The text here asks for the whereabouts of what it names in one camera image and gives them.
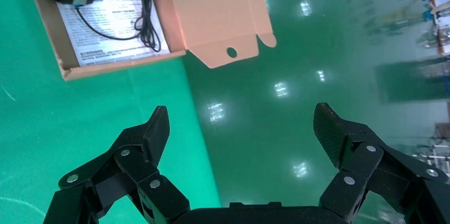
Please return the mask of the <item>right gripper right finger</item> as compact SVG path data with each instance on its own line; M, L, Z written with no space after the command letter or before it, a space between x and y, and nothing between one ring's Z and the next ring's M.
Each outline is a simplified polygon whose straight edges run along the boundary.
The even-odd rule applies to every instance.
M320 206L354 222L369 192L381 196L406 223L449 223L448 176L385 144L367 125L341 118L319 103L314 134L338 173Z

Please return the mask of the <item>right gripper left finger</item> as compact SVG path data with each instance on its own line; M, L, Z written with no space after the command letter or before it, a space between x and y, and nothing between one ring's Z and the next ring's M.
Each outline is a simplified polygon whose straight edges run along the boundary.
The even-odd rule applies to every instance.
M188 199L158 164L170 134L165 106L149 120L124 129L104 153L64 175L45 223L98 223L128 197L148 223L175 223L190 210Z

